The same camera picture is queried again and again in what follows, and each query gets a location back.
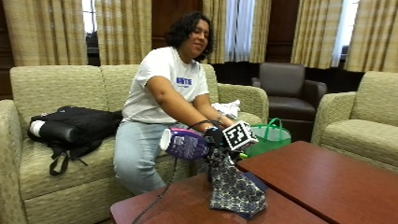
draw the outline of wooden table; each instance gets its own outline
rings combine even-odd
[[[330,223],[398,223],[398,174],[305,142],[238,163]]]
[[[140,212],[156,200],[160,193],[161,189],[115,203],[111,207],[113,222],[117,224],[131,224]],[[139,223],[326,223],[272,189],[266,190],[268,209],[260,212],[249,221],[232,212],[210,210],[210,195],[212,186],[206,181],[205,175],[197,175],[174,183],[159,203],[148,210]]]

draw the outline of green bag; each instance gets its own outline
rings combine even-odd
[[[292,143],[290,132],[282,128],[282,121],[274,118],[266,125],[250,126],[258,142],[245,149],[248,157],[253,157]]]

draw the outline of white t-shirt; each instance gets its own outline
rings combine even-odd
[[[124,104],[124,120],[145,123],[173,123],[145,87],[151,77],[171,80],[174,90],[192,103],[198,95],[209,93],[202,67],[194,60],[186,64],[173,47],[152,50],[145,56],[133,78],[128,99]]]

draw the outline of patterned bag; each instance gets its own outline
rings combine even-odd
[[[265,185],[253,181],[232,164],[230,156],[222,149],[213,148],[208,155],[209,175],[213,185],[210,208],[236,212],[249,219],[268,204]]]

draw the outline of upholstered chair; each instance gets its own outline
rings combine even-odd
[[[262,63],[253,86],[266,91],[269,119],[281,118],[293,141],[312,141],[313,121],[326,84],[305,79],[305,66],[297,63]]]
[[[312,143],[398,172],[398,73],[369,71],[358,91],[326,94]]]

